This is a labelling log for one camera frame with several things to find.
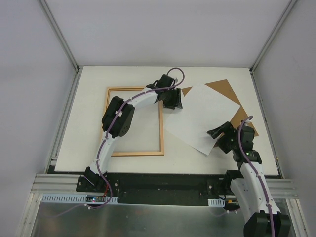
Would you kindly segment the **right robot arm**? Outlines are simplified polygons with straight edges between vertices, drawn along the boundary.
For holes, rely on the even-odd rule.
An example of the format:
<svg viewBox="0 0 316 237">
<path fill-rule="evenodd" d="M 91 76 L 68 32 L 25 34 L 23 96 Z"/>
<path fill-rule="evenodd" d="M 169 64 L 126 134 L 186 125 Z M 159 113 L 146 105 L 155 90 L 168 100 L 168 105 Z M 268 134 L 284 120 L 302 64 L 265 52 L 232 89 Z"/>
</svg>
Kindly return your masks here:
<svg viewBox="0 0 316 237">
<path fill-rule="evenodd" d="M 291 221 L 281 213 L 269 190 L 260 154 L 253 149 L 255 130 L 247 125 L 250 120 L 246 118 L 238 128 L 226 122 L 207 132 L 224 153 L 233 153 L 238 167 L 226 172 L 218 188 L 235 195 L 245 220 L 245 237 L 286 237 Z"/>
</svg>

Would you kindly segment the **wooden picture frame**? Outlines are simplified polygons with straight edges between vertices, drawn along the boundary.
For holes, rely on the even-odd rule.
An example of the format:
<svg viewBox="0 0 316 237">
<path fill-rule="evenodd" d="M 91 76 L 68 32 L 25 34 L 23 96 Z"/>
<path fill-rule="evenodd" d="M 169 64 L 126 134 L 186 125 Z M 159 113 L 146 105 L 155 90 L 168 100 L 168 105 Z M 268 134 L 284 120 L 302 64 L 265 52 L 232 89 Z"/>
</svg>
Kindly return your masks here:
<svg viewBox="0 0 316 237">
<path fill-rule="evenodd" d="M 119 87 L 107 87 L 104 111 L 106 111 L 110 103 L 111 92 L 116 91 L 142 91 L 144 86 L 119 86 Z M 163 156 L 164 155 L 164 134 L 163 134 L 163 114 L 162 114 L 162 102 L 158 103 L 158 121 L 159 121 L 159 151 L 156 152 L 113 152 L 113 157 L 147 157 L 147 156 Z"/>
</svg>

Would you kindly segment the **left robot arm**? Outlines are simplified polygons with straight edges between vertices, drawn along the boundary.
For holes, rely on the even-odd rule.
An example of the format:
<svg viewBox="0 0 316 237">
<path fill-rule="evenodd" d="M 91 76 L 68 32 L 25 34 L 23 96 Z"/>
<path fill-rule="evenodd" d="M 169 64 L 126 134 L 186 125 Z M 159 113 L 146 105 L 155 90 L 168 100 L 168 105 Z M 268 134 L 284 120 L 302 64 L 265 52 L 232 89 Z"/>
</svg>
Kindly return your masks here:
<svg viewBox="0 0 316 237">
<path fill-rule="evenodd" d="M 101 120 L 103 133 L 96 158 L 83 175 L 87 186 L 93 192 L 99 192 L 104 188 L 104 174 L 108 170 L 108 161 L 119 138 L 129 131 L 135 111 L 159 101 L 163 102 L 166 108 L 182 109 L 179 85 L 177 79 L 163 74 L 160 80 L 147 85 L 140 93 L 126 100 L 118 96 L 112 98 Z"/>
</svg>

